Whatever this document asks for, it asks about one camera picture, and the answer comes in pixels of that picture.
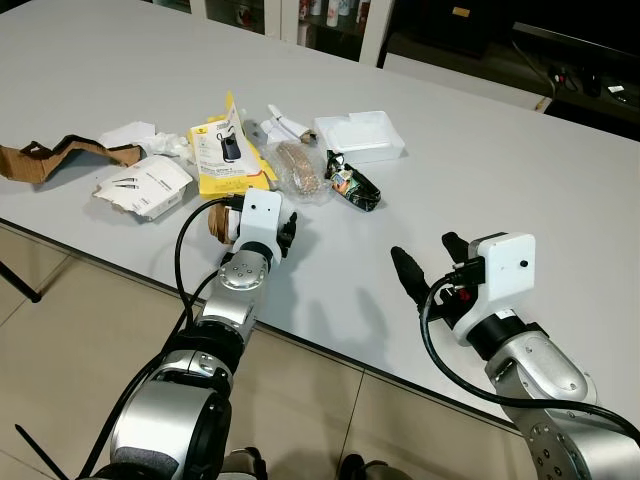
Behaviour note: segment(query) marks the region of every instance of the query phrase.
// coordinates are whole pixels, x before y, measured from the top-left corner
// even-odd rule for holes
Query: tile floor
[[[0,279],[0,478],[52,476],[15,423],[73,477],[181,304],[3,228],[0,258],[45,291],[31,304]],[[536,478],[519,436],[268,332],[253,335],[231,401],[227,447],[258,446],[272,480],[333,479],[352,451],[416,480]]]

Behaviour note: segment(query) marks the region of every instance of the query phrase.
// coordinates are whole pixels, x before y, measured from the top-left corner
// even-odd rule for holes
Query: white box
[[[314,120],[314,126],[320,147],[342,153],[352,165],[394,160],[404,150],[404,141],[382,111],[320,117]]]

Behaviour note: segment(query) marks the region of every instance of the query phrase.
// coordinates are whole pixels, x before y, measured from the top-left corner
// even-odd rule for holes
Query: black cable
[[[149,362],[147,362],[147,364],[144,367],[142,367],[140,371],[138,371],[138,373],[136,373],[133,379],[131,379],[129,384],[125,387],[123,392],[120,394],[120,397],[118,398],[115,405],[111,409],[111,412],[107,417],[107,420],[102,426],[102,429],[98,434],[98,438],[96,439],[93,445],[93,448],[91,449],[91,452],[87,457],[87,461],[85,462],[84,466],[82,467],[82,470],[80,471],[80,475],[78,476],[78,478],[88,478],[91,476],[91,472],[96,466],[96,462],[100,457],[100,453],[102,452],[102,449],[104,448],[104,445],[107,442],[109,435],[111,434],[111,430],[113,430],[113,427],[115,426],[115,423],[118,420],[118,417],[120,416],[120,413],[122,412],[122,409],[124,408],[125,403],[127,403],[127,400],[129,400],[129,397],[135,391],[138,384],[140,384],[140,382],[142,382],[145,378],[147,378],[149,374],[151,374],[156,368],[158,368],[158,366],[160,365],[160,362],[166,355],[166,348],[167,348],[167,345],[169,344],[169,341],[180,331],[180,327],[182,326],[185,318],[187,317],[187,312],[191,311],[191,309],[193,308],[193,305],[198,299],[198,296],[200,295],[200,293],[202,293],[202,290],[204,290],[204,287],[206,287],[209,284],[209,282],[215,278],[217,274],[218,274],[218,271],[216,270],[215,272],[213,272],[211,275],[209,275],[207,278],[205,278],[202,281],[202,283],[198,286],[196,291],[193,293],[193,296],[189,300],[188,308],[183,310],[182,313],[180,314],[178,321],[174,325],[173,329],[171,330],[171,333],[167,337],[167,341],[162,347],[162,351],[158,355],[153,357]]]
[[[543,82],[548,82],[549,85],[551,85],[551,100],[555,100],[555,98],[556,98],[556,85],[555,85],[555,83],[553,83],[553,80],[551,80],[547,75],[545,75],[543,72],[541,72],[540,70],[538,70],[536,68],[536,66],[529,59],[529,57],[522,50],[520,50],[520,47],[515,42],[515,40],[513,40],[513,39],[511,40],[511,45],[513,45],[513,48],[516,50],[518,55],[520,55],[520,57],[526,62],[526,64],[529,65],[529,68],[531,70],[533,70],[533,72],[536,75],[538,75],[538,77],[540,77],[540,79]]]
[[[191,327],[193,325],[193,311],[189,306],[189,297],[187,293],[184,291],[184,285],[182,284],[182,273],[180,271],[180,251],[182,250],[182,241],[184,240],[184,235],[187,233],[187,228],[191,225],[191,222],[204,210],[218,203],[226,203],[227,198],[216,198],[214,200],[209,200],[208,202],[203,203],[198,208],[194,210],[194,212],[189,215],[189,218],[184,222],[182,228],[180,229],[180,233],[178,234],[178,239],[176,240],[176,250],[173,257],[175,276],[176,276],[176,287],[178,288],[178,294],[180,295],[180,300],[182,300],[182,305],[184,305],[184,310],[187,313],[187,327]]]
[[[24,428],[22,428],[20,425],[15,425],[15,427],[22,438],[24,438],[25,442],[27,442],[29,446],[33,448],[33,451],[38,454],[38,456],[47,465],[47,467],[51,469],[56,477],[58,477],[60,480],[69,480],[64,472],[60,470],[60,467],[56,465],[56,462],[54,462],[51,457],[47,455],[44,450],[42,450],[40,445],[38,445],[38,442],[31,438],[31,435],[29,435]]]
[[[569,400],[537,400],[537,399],[521,399],[521,398],[510,398],[504,397],[502,395],[496,395],[494,393],[487,392],[482,390],[481,388],[476,387],[475,385],[467,382],[462,377],[459,377],[453,370],[451,370],[444,361],[440,358],[438,353],[436,352],[433,342],[431,340],[431,335],[429,332],[429,325],[427,322],[427,318],[429,316],[429,308],[433,303],[433,299],[436,296],[436,293],[444,287],[445,285],[451,283],[450,276],[447,275],[437,282],[433,284],[431,290],[429,290],[429,295],[427,296],[427,300],[424,305],[424,309],[422,310],[422,314],[420,315],[420,333],[422,334],[422,341],[424,342],[424,346],[427,349],[427,353],[435,363],[436,367],[453,383],[458,385],[463,390],[475,395],[478,398],[486,400],[487,402],[497,403],[498,405],[502,405],[505,407],[511,408],[539,408],[539,409],[558,409],[558,410],[576,410],[579,412],[585,412],[593,415],[598,415],[606,420],[609,420],[612,423],[618,425],[622,430],[632,438],[640,447],[640,431],[628,420],[621,417],[617,413],[612,412],[611,410],[607,410],[606,408],[599,407],[597,405],[591,405],[588,403],[582,402],[573,402]]]

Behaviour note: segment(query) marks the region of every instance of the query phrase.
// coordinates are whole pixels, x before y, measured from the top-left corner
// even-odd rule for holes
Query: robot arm
[[[540,400],[547,401],[546,405],[573,407],[598,403],[591,377],[564,355],[539,325],[525,324],[514,311],[533,288],[533,236],[497,234],[467,244],[449,233],[443,236],[443,243],[457,263],[443,282],[453,287],[442,291],[441,305],[429,308],[428,300],[437,292],[429,292],[422,270],[394,247],[391,253],[400,281],[418,309],[429,315],[425,321],[443,318],[458,343],[473,346],[487,362],[485,372],[498,396],[487,393],[486,397],[507,400],[499,403],[527,441],[538,478],[640,478],[637,438],[631,438],[618,424],[576,408],[508,401]],[[423,311],[425,304],[428,312]],[[555,400],[574,403],[548,402]]]
[[[281,202],[276,193],[247,192],[240,236],[213,280],[211,297],[193,325],[169,340],[159,367],[124,406],[113,430],[111,463],[94,478],[217,477],[231,422],[233,375],[269,274],[295,233],[294,216],[283,246]]]

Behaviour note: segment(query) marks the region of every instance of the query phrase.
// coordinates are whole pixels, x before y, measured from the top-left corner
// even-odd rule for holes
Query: torn cardboard
[[[233,245],[238,239],[240,212],[231,210],[226,205],[217,204],[209,208],[209,232],[220,243]]]
[[[74,150],[96,153],[127,167],[140,160],[142,154],[142,149],[137,145],[105,148],[95,140],[67,135],[53,149],[36,141],[21,150],[0,145],[0,175],[19,182],[44,183]]]

